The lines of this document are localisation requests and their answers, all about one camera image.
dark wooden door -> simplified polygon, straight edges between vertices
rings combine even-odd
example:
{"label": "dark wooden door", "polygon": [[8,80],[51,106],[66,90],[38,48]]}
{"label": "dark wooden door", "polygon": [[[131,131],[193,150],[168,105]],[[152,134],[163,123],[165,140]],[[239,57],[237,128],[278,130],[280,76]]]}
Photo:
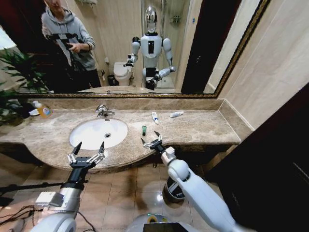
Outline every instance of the dark wooden door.
{"label": "dark wooden door", "polygon": [[203,0],[182,93],[203,93],[241,0]]}
{"label": "dark wooden door", "polygon": [[309,84],[206,175],[238,223],[259,232],[308,231],[308,118]]}

gray hoodie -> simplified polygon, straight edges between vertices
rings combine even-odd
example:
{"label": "gray hoodie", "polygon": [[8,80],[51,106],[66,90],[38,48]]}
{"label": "gray hoodie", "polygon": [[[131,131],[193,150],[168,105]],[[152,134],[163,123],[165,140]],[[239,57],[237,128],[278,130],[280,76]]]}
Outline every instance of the gray hoodie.
{"label": "gray hoodie", "polygon": [[[65,15],[63,21],[58,21],[57,18],[54,17],[52,14],[50,8],[46,7],[46,12],[42,14],[42,32],[43,35],[46,37],[46,35],[52,35],[52,34],[62,34],[62,33],[76,33],[83,41],[83,43],[89,44],[91,50],[95,49],[95,42],[91,35],[89,35],[88,31],[86,30],[83,23],[80,21],[78,17],[75,16],[75,14],[70,11],[69,9],[63,7]],[[70,39],[70,43],[78,43],[77,39],[72,38]],[[59,46],[61,47],[62,51],[68,58],[68,62],[71,65],[70,61],[70,53],[65,48],[63,43],[61,41],[58,41]],[[83,52],[83,53],[75,53],[72,52],[74,58],[79,61],[86,70],[94,70],[96,68],[95,61],[93,59],[93,56],[91,52]]]}

mirror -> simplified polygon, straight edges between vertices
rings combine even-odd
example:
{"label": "mirror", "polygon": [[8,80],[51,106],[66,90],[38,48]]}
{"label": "mirror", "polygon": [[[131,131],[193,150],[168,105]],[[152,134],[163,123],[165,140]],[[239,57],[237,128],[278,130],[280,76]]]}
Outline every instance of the mirror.
{"label": "mirror", "polygon": [[0,89],[217,97],[266,2],[3,0]]}

gold mirror frame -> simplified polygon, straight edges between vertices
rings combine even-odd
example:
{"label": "gold mirror frame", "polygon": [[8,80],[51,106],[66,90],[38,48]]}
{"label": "gold mirror frame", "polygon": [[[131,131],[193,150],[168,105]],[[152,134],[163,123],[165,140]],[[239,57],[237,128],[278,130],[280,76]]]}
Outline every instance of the gold mirror frame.
{"label": "gold mirror frame", "polygon": [[18,98],[218,98],[224,84],[228,80],[230,74],[232,73],[238,59],[240,58],[244,48],[246,47],[248,41],[250,40],[257,24],[259,23],[263,13],[265,12],[268,4],[271,0],[260,0],[254,15],[252,16],[225,72],[220,80],[216,91],[213,94],[181,94],[181,93],[169,93],[169,94],[85,94],[85,93],[67,93],[67,94],[18,94]]}

hood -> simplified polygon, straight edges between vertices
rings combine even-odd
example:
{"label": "hood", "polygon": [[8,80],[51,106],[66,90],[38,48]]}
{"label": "hood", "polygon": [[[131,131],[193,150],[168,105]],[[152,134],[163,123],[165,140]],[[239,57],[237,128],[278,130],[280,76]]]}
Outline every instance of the hood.
{"label": "hood", "polygon": [[65,7],[62,7],[64,9],[64,18],[63,18],[63,21],[62,22],[59,22],[53,15],[52,11],[50,10],[50,8],[47,6],[46,7],[46,13],[48,15],[48,17],[55,23],[58,23],[58,24],[67,24],[71,21],[74,20],[75,18],[75,14],[70,11],[69,9],[65,8]]}

